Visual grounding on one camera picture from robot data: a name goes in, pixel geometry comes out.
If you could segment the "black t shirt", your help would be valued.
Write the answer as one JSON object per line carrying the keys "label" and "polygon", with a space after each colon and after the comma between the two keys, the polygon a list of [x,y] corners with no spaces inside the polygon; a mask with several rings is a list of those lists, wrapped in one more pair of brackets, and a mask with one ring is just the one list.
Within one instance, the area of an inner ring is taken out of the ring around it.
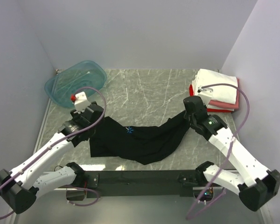
{"label": "black t shirt", "polygon": [[90,138],[91,157],[120,157],[142,165],[161,161],[180,145],[189,129],[185,111],[161,126],[122,126],[105,117]]}

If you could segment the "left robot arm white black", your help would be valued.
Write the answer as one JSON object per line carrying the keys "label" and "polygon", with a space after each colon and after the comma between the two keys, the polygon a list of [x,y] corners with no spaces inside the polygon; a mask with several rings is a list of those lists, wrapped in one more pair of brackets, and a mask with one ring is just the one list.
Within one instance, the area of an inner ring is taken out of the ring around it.
{"label": "left robot arm white black", "polygon": [[59,188],[69,187],[94,192],[91,179],[78,164],[70,162],[63,168],[44,174],[59,156],[87,141],[95,133],[95,127],[105,116],[106,107],[96,102],[75,106],[72,119],[64,122],[53,137],[29,159],[10,171],[0,171],[0,196],[16,214],[29,209],[41,196]]}

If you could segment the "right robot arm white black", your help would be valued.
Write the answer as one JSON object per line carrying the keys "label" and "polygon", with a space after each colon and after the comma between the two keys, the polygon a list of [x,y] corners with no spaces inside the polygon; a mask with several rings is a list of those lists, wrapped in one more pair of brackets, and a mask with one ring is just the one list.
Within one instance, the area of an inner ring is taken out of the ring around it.
{"label": "right robot arm white black", "polygon": [[213,182],[237,194],[251,211],[259,210],[277,195],[280,188],[280,172],[269,170],[254,158],[233,136],[230,128],[217,115],[209,115],[199,96],[183,100],[185,117],[190,128],[216,147],[234,166],[237,174],[223,170],[206,161],[196,168],[196,182],[206,186]]}

